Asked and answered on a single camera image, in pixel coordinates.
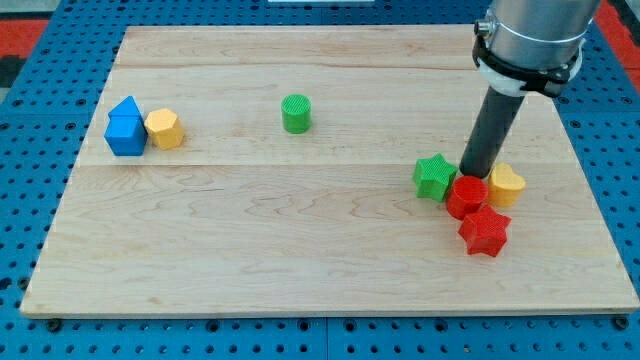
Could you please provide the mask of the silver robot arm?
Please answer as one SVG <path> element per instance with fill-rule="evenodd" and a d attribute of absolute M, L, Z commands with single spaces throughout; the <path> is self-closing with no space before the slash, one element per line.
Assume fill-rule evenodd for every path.
<path fill-rule="evenodd" d="M 474 24 L 473 61 L 510 97 L 559 96 L 578 74 L 600 0 L 494 0 Z"/>

